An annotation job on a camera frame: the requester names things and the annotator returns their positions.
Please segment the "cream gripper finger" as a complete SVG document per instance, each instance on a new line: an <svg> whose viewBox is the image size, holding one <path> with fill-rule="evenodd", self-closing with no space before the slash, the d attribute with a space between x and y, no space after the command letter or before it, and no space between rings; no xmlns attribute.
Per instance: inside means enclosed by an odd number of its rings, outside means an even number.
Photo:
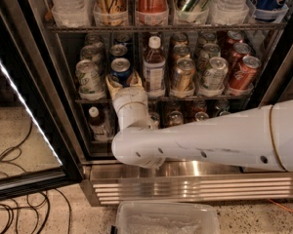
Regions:
<svg viewBox="0 0 293 234"><path fill-rule="evenodd" d="M143 86L143 82L142 82L142 79L139 75L139 73L134 70L130 76L130 83L129 85L131 87L136 87L136 88L140 88L142 89L144 86Z"/></svg>
<svg viewBox="0 0 293 234"><path fill-rule="evenodd" d="M111 98L115 98L116 94L123 88L123 86L114 81L110 75L106 75L105 82Z"/></svg>

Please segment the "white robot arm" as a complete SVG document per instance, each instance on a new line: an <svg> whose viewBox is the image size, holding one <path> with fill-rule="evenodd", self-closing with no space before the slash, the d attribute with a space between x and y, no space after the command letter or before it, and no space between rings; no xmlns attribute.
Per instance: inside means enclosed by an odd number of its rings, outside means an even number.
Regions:
<svg viewBox="0 0 293 234"><path fill-rule="evenodd" d="M111 150L123 164L154 169L167 159L185 159L293 172L293 99L157 129L137 73L128 87L109 75L105 81L119 124Z"/></svg>

